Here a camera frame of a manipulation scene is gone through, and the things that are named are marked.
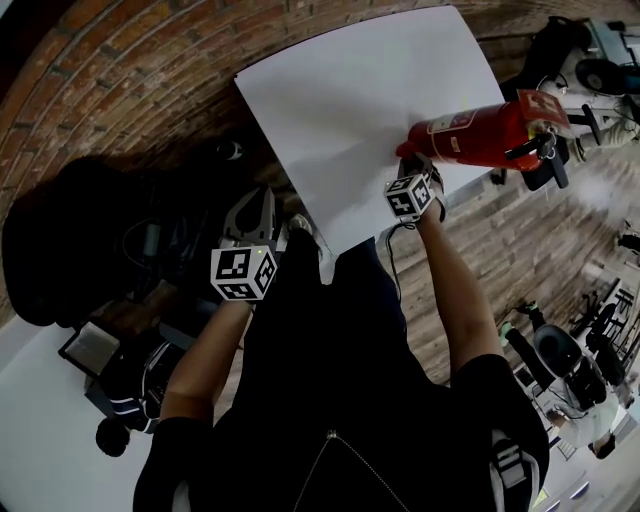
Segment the forearm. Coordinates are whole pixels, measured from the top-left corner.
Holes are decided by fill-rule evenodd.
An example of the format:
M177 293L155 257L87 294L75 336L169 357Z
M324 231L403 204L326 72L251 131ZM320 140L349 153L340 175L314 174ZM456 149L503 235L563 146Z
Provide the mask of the forearm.
M223 302L177 364L165 393L161 419L203 417L213 407L251 315L246 302Z
M438 216L425 214L418 232L427 251L438 312L455 372L482 354L503 355L489 302L451 245Z
M562 428L564 424L567 423L567 418L556 411L549 411L547 413L547 419L558 428Z

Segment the brick wall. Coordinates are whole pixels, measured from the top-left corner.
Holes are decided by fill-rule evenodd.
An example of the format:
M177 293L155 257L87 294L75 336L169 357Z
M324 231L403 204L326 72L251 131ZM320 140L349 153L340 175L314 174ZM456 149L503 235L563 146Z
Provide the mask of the brick wall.
M43 36L0 106L0 222L15 197L79 156L130 155L123 161L131 165L170 166L193 143L248 124L232 78L282 48L440 3L77 0ZM640 22L632 0L455 4L479 38L533 33L551 14ZM503 51L506 74L514 71L510 59Z

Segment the red fire extinguisher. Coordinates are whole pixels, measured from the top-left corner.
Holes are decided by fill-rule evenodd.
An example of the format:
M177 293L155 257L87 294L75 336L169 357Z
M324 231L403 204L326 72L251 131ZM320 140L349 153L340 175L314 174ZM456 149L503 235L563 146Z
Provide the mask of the red fire extinguisher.
M519 101L420 121L396 155L422 153L434 161L533 171L552 158L558 127L569 120L557 99L540 91L519 91Z

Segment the fire extinguisher label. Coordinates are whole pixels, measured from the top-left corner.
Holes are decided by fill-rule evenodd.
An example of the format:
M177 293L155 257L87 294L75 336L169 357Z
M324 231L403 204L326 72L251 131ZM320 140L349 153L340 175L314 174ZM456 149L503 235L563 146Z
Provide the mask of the fire extinguisher label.
M431 121L428 133L447 132L449 130L461 130L467 128L473 122L477 110L467 110L466 112L458 112L457 114L449 114L439 117Z
M458 137L451 137L451 149L456 153L460 153L460 145L458 144Z

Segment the white table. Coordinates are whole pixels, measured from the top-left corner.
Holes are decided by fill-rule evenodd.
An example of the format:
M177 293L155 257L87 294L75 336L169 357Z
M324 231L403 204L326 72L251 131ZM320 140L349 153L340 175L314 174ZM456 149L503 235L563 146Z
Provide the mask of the white table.
M242 71L236 84L334 255L397 222L383 190L416 121L504 101L451 6L314 37ZM448 194L488 171L439 169Z

